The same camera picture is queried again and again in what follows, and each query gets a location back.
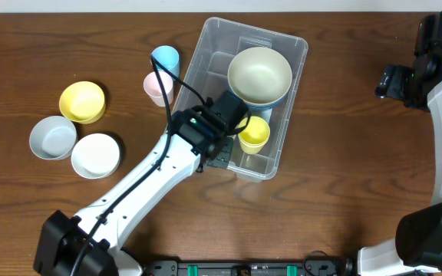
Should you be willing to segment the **dark blue bowl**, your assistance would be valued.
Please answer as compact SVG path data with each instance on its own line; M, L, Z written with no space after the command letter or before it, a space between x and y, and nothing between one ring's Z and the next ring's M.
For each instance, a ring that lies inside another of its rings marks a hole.
M287 93L266 93L257 92L250 94L240 94L239 97L251 110L269 110L282 103L287 98Z

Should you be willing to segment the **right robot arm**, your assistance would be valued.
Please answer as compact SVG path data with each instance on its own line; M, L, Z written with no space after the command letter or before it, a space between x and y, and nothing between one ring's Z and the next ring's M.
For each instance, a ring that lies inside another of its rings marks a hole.
M430 113L435 184L430 206L403 217L393 239L358 252L359 275L442 272L442 11L421 20L410 67L389 64L375 89L380 98Z

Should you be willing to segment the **light blue cup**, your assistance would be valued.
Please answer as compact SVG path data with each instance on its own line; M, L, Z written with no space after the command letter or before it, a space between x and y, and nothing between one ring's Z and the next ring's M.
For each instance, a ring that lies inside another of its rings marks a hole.
M152 55L171 73L176 77L180 76L180 54L179 52L169 46L162 45L152 51Z

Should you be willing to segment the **pink cup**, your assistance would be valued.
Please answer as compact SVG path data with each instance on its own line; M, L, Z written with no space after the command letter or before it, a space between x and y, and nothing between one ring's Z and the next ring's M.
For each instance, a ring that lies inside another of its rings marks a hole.
M160 79L162 80L164 90L166 92L168 104L172 104L173 78L164 71L159 71L159 75ZM143 81L143 88L146 94L158 107L165 107L162 91L160 89L160 84L157 80L155 72L151 72L145 77Z

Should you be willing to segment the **beige bowl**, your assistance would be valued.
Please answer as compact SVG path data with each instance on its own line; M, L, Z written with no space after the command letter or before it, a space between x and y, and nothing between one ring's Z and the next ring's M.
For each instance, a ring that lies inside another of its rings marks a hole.
M239 52L232 59L227 78L230 90L238 97L259 91L285 94L292 85L292 69L279 52L254 47Z

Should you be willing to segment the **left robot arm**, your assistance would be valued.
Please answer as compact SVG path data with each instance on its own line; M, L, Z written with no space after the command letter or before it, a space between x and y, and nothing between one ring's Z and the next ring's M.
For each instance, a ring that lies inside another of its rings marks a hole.
M241 131L250 110L224 91L185 110L168 114L167 131L114 188L73 217L57 210L43 224L33 264L40 275L141 275L124 242L148 212L226 140Z

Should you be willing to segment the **grey bowl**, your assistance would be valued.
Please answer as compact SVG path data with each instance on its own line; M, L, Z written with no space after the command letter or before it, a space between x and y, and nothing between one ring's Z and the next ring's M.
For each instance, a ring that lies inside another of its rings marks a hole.
M75 125L62 116L50 116L39 121L29 137L31 151L40 159L68 158L78 141Z

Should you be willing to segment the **yellow bowl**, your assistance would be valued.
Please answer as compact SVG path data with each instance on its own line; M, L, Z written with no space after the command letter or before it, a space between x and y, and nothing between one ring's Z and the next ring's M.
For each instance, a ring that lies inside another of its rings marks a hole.
M104 91L90 81L71 84L59 99L61 114L75 123L94 123L103 116L105 108Z

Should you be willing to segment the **white bowl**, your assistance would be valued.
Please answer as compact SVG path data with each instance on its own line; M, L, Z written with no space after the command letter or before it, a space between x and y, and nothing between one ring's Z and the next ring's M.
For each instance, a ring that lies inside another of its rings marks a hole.
M117 141L103 133L93 133L79 140L71 154L74 171L85 179L102 179L120 164Z

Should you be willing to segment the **yellow cup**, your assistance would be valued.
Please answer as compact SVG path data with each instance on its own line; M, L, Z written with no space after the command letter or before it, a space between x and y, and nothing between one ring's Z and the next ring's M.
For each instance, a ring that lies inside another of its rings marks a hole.
M242 151L246 154L249 154L249 155L257 154L258 152L260 152L262 150L262 148L266 144L266 142L252 144L252 143L247 143L244 140L240 140L239 143L240 143Z
M269 124L261 117L252 116L250 120L244 118L239 123L239 127L244 127L244 130L238 136L245 143L259 145L269 140Z

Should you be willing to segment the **clear plastic storage container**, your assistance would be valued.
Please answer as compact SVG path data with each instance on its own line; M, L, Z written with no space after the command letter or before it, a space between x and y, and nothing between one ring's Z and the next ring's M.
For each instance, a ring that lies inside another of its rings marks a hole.
M229 63L247 48L271 48L282 54L292 69L292 85L287 98L272 108L269 127L271 134L262 150L254 155L242 151L239 141L228 140L223 151L209 166L236 173L240 179L261 182L271 179L279 166L285 135L299 81L308 52L308 43L300 37L244 25L223 18L208 18L203 26L195 51L183 81L203 98L217 99L229 89Z

